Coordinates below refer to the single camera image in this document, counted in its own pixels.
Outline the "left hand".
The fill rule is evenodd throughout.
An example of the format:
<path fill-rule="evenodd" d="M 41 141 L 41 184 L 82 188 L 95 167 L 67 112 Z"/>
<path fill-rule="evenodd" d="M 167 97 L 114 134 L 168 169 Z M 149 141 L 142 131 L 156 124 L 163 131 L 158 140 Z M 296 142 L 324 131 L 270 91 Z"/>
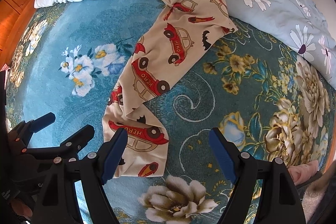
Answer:
<path fill-rule="evenodd" d="M 33 215 L 32 210 L 27 205 L 25 205 L 22 201 L 12 199 L 10 201 L 10 203 L 11 203 L 11 206 L 13 208 L 13 211 L 17 215 L 21 215 L 21 216 L 26 217 L 26 218 L 32 217 L 32 215 Z"/>

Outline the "right hand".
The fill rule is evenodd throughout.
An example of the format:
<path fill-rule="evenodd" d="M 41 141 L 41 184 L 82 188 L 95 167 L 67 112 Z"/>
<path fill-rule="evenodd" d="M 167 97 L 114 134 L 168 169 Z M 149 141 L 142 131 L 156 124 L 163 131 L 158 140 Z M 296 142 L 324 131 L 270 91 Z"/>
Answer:
<path fill-rule="evenodd" d="M 288 172 L 295 184 L 295 186 L 307 182 L 318 171 L 318 161 L 313 160 L 307 164 L 301 164 L 297 166 L 289 166 Z"/>

